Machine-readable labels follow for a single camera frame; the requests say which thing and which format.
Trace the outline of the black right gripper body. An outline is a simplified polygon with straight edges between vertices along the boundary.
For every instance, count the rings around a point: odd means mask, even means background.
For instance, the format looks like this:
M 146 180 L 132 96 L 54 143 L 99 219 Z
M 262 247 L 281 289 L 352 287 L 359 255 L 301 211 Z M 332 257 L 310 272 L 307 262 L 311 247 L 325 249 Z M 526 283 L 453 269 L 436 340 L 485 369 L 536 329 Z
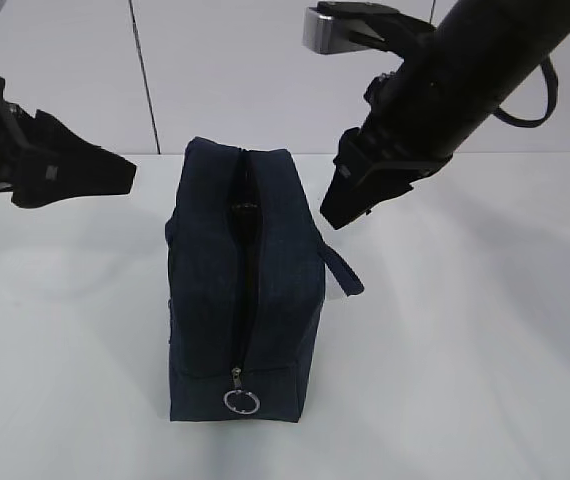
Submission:
M 406 193 L 453 157 L 453 75 L 390 72 L 364 93 L 364 123 L 346 130 L 334 159 L 340 193 Z

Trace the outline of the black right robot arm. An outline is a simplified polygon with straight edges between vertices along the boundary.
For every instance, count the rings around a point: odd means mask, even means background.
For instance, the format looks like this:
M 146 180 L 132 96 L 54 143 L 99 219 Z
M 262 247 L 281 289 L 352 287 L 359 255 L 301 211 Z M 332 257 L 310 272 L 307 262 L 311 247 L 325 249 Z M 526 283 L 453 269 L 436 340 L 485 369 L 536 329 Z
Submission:
M 433 25 L 370 2 L 321 1 L 306 10 L 303 41 L 321 55 L 391 52 L 402 60 L 365 92 L 364 123 L 343 133 L 321 214 L 341 229 L 439 172 L 487 118 L 520 128 L 502 109 L 535 69 L 558 99 L 551 52 L 570 34 L 570 1 L 454 4 Z

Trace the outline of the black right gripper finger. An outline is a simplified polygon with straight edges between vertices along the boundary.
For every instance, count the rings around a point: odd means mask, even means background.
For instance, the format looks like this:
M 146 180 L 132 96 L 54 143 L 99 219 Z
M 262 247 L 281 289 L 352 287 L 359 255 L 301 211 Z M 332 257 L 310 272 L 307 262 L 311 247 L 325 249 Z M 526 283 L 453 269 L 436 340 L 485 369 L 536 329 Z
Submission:
M 335 230 L 340 230 L 376 205 L 412 190 L 411 183 L 394 171 L 377 171 L 353 181 L 336 168 L 320 213 Z

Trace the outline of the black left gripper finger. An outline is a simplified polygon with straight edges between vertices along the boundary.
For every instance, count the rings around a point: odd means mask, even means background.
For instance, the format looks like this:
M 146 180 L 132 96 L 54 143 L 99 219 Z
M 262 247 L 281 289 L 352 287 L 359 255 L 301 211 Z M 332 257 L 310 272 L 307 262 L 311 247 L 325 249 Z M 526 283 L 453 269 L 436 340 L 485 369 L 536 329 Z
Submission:
M 96 196 L 127 195 L 137 167 L 129 160 L 93 145 L 53 115 L 22 112 L 16 120 L 25 135 L 12 179 L 12 203 L 37 209 L 56 202 Z

